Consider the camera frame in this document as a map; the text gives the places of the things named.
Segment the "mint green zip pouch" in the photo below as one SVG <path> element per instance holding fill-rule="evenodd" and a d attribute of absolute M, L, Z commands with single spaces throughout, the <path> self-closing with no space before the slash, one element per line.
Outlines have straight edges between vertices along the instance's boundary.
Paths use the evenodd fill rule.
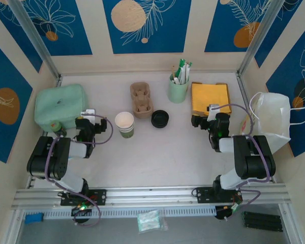
<path fill-rule="evenodd" d="M 70 84 L 40 91 L 35 102 L 35 122 L 45 132 L 51 132 L 53 122 L 65 129 L 76 127 L 75 119 L 89 108 L 88 98 L 80 84 Z"/>

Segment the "green paper wrapped straw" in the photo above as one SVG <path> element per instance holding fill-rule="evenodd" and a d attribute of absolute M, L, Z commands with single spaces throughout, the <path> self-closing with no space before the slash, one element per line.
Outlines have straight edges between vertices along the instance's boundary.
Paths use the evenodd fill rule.
<path fill-rule="evenodd" d="M 186 60 L 181 58 L 179 61 L 178 70 L 176 72 L 176 77 L 179 77 L 181 68 L 185 65 L 185 63 L 186 63 Z"/>

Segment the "black plastic cup lid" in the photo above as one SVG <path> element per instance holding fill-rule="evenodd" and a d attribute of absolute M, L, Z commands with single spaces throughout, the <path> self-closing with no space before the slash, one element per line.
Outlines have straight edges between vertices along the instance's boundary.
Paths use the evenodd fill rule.
<path fill-rule="evenodd" d="M 151 115 L 151 124 L 158 129 L 167 126 L 169 121 L 169 114 L 164 110 L 156 110 Z"/>

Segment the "green print paper cup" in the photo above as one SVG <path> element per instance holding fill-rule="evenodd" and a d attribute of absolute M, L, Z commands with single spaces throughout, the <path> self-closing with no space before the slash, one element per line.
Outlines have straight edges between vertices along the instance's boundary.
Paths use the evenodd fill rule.
<path fill-rule="evenodd" d="M 123 138 L 128 139 L 134 135 L 134 117 L 131 113 L 120 112 L 114 121 Z"/>

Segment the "black ribbed battery pack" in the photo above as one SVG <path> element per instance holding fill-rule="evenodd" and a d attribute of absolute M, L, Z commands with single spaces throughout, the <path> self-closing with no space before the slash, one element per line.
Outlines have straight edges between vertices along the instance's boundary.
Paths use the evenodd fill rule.
<path fill-rule="evenodd" d="M 242 220 L 246 228 L 283 232 L 281 217 L 278 215 L 243 211 Z"/>

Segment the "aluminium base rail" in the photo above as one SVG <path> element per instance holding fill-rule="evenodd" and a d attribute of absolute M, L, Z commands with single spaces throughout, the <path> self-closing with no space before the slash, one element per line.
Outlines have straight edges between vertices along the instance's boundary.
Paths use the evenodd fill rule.
<path fill-rule="evenodd" d="M 100 207 L 171 207 L 198 206 L 197 198 L 191 192 L 193 186 L 177 187 L 131 187 L 97 188 L 105 189 L 106 202 Z M 285 184 L 249 184 L 240 188 L 244 204 L 288 204 L 290 195 Z M 61 206 L 57 195 L 61 189 L 31 188 L 17 190 L 12 209 L 54 209 Z"/>

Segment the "brown pulp cup carrier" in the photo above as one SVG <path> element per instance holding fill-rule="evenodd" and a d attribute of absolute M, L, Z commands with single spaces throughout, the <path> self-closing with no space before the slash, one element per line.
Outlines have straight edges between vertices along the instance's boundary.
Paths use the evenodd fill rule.
<path fill-rule="evenodd" d="M 134 116 L 138 119 L 149 118 L 154 111 L 154 106 L 150 98 L 150 87 L 148 83 L 132 83 L 130 85 L 130 94 Z"/>

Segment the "white paper takeout bag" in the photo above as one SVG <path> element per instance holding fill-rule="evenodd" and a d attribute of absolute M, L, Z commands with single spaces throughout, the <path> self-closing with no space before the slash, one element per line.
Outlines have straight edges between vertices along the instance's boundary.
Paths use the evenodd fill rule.
<path fill-rule="evenodd" d="M 293 110 L 285 95 L 263 92 L 254 94 L 249 102 L 249 112 L 254 124 L 251 135 L 264 135 L 271 152 L 275 153 L 291 140 L 290 127 L 305 123 L 305 116 L 299 123 L 290 122 Z M 250 125 L 247 115 L 241 122 L 239 134 L 248 134 Z"/>

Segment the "clear bag of packets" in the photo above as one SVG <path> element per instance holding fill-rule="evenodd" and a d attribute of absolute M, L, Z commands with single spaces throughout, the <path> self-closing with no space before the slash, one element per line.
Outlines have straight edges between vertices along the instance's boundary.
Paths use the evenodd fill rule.
<path fill-rule="evenodd" d="M 151 231 L 167 231 L 168 224 L 165 220 L 165 211 L 163 209 L 154 209 L 137 215 L 137 224 L 139 233 Z"/>

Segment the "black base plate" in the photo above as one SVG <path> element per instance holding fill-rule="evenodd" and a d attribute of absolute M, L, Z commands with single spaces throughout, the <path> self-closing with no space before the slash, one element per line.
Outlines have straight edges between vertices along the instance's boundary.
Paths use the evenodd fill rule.
<path fill-rule="evenodd" d="M 240 191 L 220 189 L 216 192 L 212 187 L 198 187 L 195 190 L 198 203 L 242 203 Z"/>
<path fill-rule="evenodd" d="M 106 202 L 106 192 L 105 189 L 92 189 L 88 190 L 85 196 L 94 201 L 98 206 L 103 206 Z M 57 195 L 60 197 L 61 206 L 91 205 L 88 200 L 76 195 L 71 195 L 70 193 L 58 192 Z"/>

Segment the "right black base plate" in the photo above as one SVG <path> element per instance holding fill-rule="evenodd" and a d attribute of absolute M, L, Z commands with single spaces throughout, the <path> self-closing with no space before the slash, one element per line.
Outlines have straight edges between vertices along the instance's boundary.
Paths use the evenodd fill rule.
<path fill-rule="evenodd" d="M 195 190 L 198 203 L 242 203 L 240 191 L 220 189 L 216 192 L 212 187 L 198 187 Z"/>

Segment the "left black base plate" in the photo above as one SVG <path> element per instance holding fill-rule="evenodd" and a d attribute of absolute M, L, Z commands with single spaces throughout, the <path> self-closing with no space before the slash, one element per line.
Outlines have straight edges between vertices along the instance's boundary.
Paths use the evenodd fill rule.
<path fill-rule="evenodd" d="M 105 189 L 92 189 L 88 190 L 85 196 L 94 201 L 98 206 L 103 206 L 106 202 L 106 192 Z M 70 193 L 58 192 L 57 195 L 60 197 L 61 206 L 91 205 L 88 200 L 76 195 L 71 195 Z"/>

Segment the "small green capped bottle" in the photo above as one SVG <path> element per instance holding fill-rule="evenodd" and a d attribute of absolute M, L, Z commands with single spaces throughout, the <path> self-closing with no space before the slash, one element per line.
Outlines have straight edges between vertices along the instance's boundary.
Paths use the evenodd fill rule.
<path fill-rule="evenodd" d="M 59 121 L 52 121 L 50 123 L 50 128 L 52 132 L 58 136 L 58 137 L 66 137 L 67 136 L 67 131 L 66 129 L 62 126 L 61 122 Z"/>

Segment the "small blue block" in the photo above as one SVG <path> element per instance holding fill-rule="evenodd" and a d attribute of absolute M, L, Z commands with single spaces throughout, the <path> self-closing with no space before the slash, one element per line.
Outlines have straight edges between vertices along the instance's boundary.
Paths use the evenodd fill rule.
<path fill-rule="evenodd" d="M 27 224 L 32 224 L 32 223 L 40 223 L 44 219 L 44 214 L 42 212 L 40 213 L 33 213 L 33 214 L 27 214 L 25 216 L 24 223 Z"/>

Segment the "mint green holder cup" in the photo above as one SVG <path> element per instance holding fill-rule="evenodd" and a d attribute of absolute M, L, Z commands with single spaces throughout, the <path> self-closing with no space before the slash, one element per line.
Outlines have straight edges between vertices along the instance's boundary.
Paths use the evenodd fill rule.
<path fill-rule="evenodd" d="M 189 82 L 185 84 L 175 84 L 172 81 L 172 75 L 169 77 L 167 96 L 170 102 L 179 104 L 186 99 L 186 94 L 189 87 Z"/>

